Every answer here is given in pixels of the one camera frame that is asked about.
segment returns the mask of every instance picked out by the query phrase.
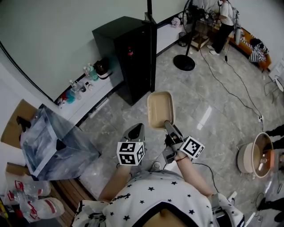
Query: black refrigerator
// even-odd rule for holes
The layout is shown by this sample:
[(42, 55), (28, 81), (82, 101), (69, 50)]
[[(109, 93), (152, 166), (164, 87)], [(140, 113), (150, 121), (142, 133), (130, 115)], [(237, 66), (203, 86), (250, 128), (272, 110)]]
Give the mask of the black refrigerator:
[(130, 105), (155, 90), (157, 33), (152, 28), (150, 22), (124, 16), (93, 30), (101, 57), (119, 62), (123, 98)]

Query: beige tray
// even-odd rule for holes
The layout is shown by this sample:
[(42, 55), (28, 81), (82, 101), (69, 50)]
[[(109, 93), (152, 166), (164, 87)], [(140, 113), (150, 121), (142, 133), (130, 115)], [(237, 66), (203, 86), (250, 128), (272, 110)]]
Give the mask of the beige tray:
[(164, 122), (174, 124), (174, 102), (168, 91), (155, 92), (148, 96), (148, 121), (154, 129), (165, 129)]

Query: marble floor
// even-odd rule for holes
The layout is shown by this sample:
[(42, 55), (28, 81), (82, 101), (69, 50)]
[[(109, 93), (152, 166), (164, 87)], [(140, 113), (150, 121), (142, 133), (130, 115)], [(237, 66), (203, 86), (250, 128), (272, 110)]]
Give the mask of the marble floor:
[[(229, 196), (234, 191), (238, 193), (236, 207), (249, 217), (255, 210), (254, 200), (263, 191), (267, 179), (253, 180), (251, 175), (239, 172), (236, 167), (237, 145), (252, 141), (262, 131), (262, 124), (252, 110), (245, 108), (214, 79), (200, 52), (191, 49), (191, 57), (196, 63), (193, 71), (177, 69), (173, 65), (173, 57), (184, 54), (185, 51), (184, 47), (174, 45), (157, 57), (156, 91), (167, 90), (172, 94), (176, 113), (175, 125), (184, 136), (193, 136), (205, 145), (197, 162), (211, 167), (216, 186), (222, 194)], [(213, 73), (225, 87), (239, 96), (246, 105), (254, 108), (240, 79), (224, 61), (224, 53), (213, 56), (206, 47), (201, 51)], [(270, 81), (268, 74), (261, 73), (260, 69), (233, 47), (228, 53), (228, 63), (242, 77), (252, 100), (264, 116), (264, 130), (283, 124), (283, 96), (272, 103), (272, 96), (264, 93), (264, 84)], [(273, 87), (273, 83), (268, 84), (266, 90)], [(126, 129), (137, 123), (145, 125), (148, 151), (142, 160), (143, 168), (150, 167), (164, 150), (165, 131), (152, 129), (148, 125), (148, 95), (149, 93), (131, 107), (113, 93), (108, 103), (80, 126), (102, 153), (81, 176), (81, 181), (95, 197), (98, 197), (115, 171), (118, 163), (117, 142)], [(205, 166), (197, 166), (197, 169), (213, 187), (210, 170)]]

